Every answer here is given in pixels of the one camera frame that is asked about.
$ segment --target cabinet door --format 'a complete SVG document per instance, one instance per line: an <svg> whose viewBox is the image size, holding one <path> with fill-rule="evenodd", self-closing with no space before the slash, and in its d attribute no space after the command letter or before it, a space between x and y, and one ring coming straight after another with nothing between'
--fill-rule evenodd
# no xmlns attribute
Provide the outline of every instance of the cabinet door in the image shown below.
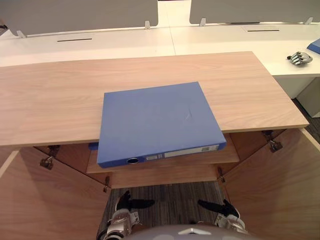
<svg viewBox="0 0 320 240"><path fill-rule="evenodd" d="M275 153L262 147L224 175L225 191L247 230L271 240L320 239L320 145L287 129Z"/></svg>
<svg viewBox="0 0 320 240"><path fill-rule="evenodd" d="M94 240L108 201L104 185L33 147L13 151L0 168L2 240Z"/></svg>

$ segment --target white table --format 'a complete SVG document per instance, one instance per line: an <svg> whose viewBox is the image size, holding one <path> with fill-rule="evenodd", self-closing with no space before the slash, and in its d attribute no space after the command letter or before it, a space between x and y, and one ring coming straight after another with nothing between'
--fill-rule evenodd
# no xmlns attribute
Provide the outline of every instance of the white table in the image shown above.
<svg viewBox="0 0 320 240"><path fill-rule="evenodd" d="M295 98L320 76L320 55L306 49L320 38L320 24L270 23L279 31L247 32L246 25L189 23L190 0L159 1L159 24L151 30L111 29L17 38L10 31L0 37L0 67L90 59L115 59L252 51ZM84 39L92 40L66 41ZM286 57L303 51L313 62L303 67Z"/></svg>

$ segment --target white divider panel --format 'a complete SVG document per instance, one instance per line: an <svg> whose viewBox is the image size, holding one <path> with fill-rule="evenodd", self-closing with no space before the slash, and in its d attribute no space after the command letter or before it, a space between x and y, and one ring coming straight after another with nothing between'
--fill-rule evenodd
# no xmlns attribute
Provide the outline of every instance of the white divider panel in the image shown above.
<svg viewBox="0 0 320 240"><path fill-rule="evenodd" d="M192 0L190 23L320 22L320 0Z"/></svg>
<svg viewBox="0 0 320 240"><path fill-rule="evenodd" d="M14 35L144 27L158 24L157 0L0 0Z"/></svg>

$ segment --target wood grain surface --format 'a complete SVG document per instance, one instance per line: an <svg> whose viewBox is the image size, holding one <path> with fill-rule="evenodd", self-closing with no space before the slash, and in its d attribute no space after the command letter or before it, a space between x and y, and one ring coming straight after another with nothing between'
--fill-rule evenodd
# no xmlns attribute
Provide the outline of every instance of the wood grain surface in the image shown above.
<svg viewBox="0 0 320 240"><path fill-rule="evenodd" d="M252 52L51 62L0 68L0 146L95 142L104 93L196 81L224 133L308 124Z"/></svg>
<svg viewBox="0 0 320 240"><path fill-rule="evenodd" d="M320 237L320 145L305 129L287 129L275 153L265 145L224 178L249 232L266 240Z"/></svg>
<svg viewBox="0 0 320 240"><path fill-rule="evenodd" d="M111 174L110 185L113 189L217 180L216 168L213 164L154 167L116 171Z"/></svg>
<svg viewBox="0 0 320 240"><path fill-rule="evenodd" d="M1 239L95 239L109 194L56 160L52 170L39 166L45 157L22 148L0 178Z"/></svg>
<svg viewBox="0 0 320 240"><path fill-rule="evenodd" d="M15 150L13 146L1 146L0 147L0 168L2 164L7 160L11 152Z"/></svg>
<svg viewBox="0 0 320 240"><path fill-rule="evenodd" d="M116 166L101 168L97 164L98 151L91 151L89 163L87 165L87 173L107 173L107 172L119 172L119 171L133 171L133 170L146 170L157 169L159 167L178 167L178 166L193 166L201 164L216 164L216 163L233 163L238 162L239 157L233 142L229 134L224 134L227 145L223 150L201 152L182 156L174 156L163 158L155 161L147 161L138 164Z"/></svg>
<svg viewBox="0 0 320 240"><path fill-rule="evenodd" d="M284 130L285 129L274 130L272 137L275 138L279 136ZM230 133L230 138L238 153L239 161L219 163L217 167L222 170L223 175L261 149L264 145L268 144L261 131L234 132Z"/></svg>

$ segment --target metal hinge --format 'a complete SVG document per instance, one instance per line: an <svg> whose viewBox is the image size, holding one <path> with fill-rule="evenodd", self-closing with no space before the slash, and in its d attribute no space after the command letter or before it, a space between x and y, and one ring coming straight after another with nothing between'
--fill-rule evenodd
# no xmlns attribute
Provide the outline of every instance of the metal hinge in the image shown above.
<svg viewBox="0 0 320 240"><path fill-rule="evenodd" d="M272 130L265 130L265 131L262 131L262 134L264 135L266 141L270 145L270 151L272 153L275 153L276 151L282 149L283 146L282 146L281 142L274 140L274 138L272 136L273 132L274 131L272 131Z"/></svg>
<svg viewBox="0 0 320 240"><path fill-rule="evenodd" d="M53 159L57 156L60 149L60 145L51 145L48 146L48 148L50 149L48 153L49 156L47 158L41 159L39 165L48 170L51 170L54 166Z"/></svg>
<svg viewBox="0 0 320 240"><path fill-rule="evenodd" d="M225 183L226 179L224 178L224 174L223 174L222 168L218 166L217 171L218 171L218 174L219 174L219 178L218 179L220 179L222 183Z"/></svg>
<svg viewBox="0 0 320 240"><path fill-rule="evenodd" d="M103 188L103 191L105 193L107 192L108 189L111 189L111 187L109 186L109 182L110 182L110 177L106 176L104 181L104 188Z"/></svg>

